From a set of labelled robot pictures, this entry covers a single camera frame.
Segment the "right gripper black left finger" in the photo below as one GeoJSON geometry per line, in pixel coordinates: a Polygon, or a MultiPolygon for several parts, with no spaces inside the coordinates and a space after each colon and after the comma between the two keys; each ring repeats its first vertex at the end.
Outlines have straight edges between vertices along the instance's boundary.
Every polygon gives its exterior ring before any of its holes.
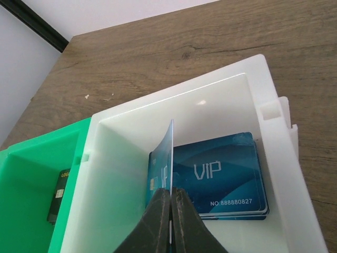
{"type": "Polygon", "coordinates": [[[115,252],[169,252],[170,208],[170,192],[159,188],[136,227],[115,249],[115,252]]]}

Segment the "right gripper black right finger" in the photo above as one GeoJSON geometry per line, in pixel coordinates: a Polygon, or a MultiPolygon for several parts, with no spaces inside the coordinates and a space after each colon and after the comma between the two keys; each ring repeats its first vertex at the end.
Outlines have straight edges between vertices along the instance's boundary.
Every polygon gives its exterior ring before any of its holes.
{"type": "Polygon", "coordinates": [[[227,252],[207,229],[182,188],[172,188],[172,252],[227,252]]]}

